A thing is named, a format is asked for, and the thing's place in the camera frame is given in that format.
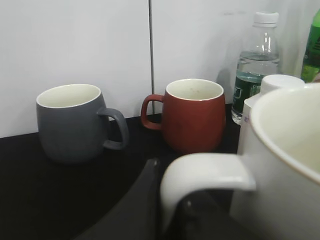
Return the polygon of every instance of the mug handle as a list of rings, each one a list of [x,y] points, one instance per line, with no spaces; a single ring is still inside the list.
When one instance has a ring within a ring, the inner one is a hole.
[[[121,150],[124,149],[129,143],[129,130],[125,117],[116,109],[102,107],[97,111],[97,114],[113,118],[119,126],[122,142],[112,141],[107,139],[103,146],[107,149]]]
[[[141,122],[142,125],[147,128],[147,129],[151,129],[151,130],[161,130],[161,123],[154,123],[148,120],[147,117],[147,108],[148,108],[148,103],[150,101],[157,101],[160,103],[164,102],[164,96],[163,95],[159,95],[159,94],[151,94],[149,96],[147,96],[143,103],[142,103],[142,108],[141,108]]]
[[[166,169],[160,185],[163,232],[179,201],[204,189],[254,191],[256,182],[235,154],[194,153],[179,157]]]

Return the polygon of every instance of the white lid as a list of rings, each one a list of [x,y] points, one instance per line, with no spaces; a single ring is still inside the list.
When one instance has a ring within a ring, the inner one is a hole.
[[[298,87],[304,84],[305,82],[303,80],[295,76],[281,74],[268,75],[262,79],[260,94],[264,95],[276,89]]]
[[[279,13],[258,11],[255,13],[253,19],[254,19],[253,26],[274,28],[277,26]]]

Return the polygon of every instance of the mug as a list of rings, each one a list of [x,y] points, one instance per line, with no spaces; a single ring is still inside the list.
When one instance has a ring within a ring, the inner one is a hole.
[[[163,230],[177,203],[201,189],[234,189],[231,216],[266,240],[320,237],[320,84],[282,88],[251,110],[243,154],[196,153],[166,170]]]
[[[106,108],[101,90],[89,84],[51,88],[36,98],[39,138],[46,155],[55,162],[78,164],[103,152],[128,145],[124,116]],[[122,142],[108,139],[109,117],[117,122]]]
[[[163,103],[162,122],[147,118],[150,101]],[[164,95],[152,94],[141,108],[143,126],[161,130],[163,138],[183,154],[209,152],[221,141],[226,125],[224,89],[218,83],[203,79],[171,82]]]

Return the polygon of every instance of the gray mug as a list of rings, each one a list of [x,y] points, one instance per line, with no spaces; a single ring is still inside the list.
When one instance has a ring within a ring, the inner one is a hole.
[[[106,108],[101,90],[89,84],[51,88],[36,98],[41,145],[55,162],[78,164],[89,161],[104,148],[121,150],[128,145],[124,116]],[[117,122],[122,142],[108,139],[109,117]]]

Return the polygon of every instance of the bottle label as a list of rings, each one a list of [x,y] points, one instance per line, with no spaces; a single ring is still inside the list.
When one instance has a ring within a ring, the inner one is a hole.
[[[260,86],[261,82],[244,81],[236,77],[232,108],[238,113],[242,113],[242,110],[244,108],[244,101],[260,93]]]
[[[311,26],[303,64],[320,67],[320,27]]]
[[[306,82],[317,82],[320,72],[320,27],[311,25],[306,45],[301,78]]]

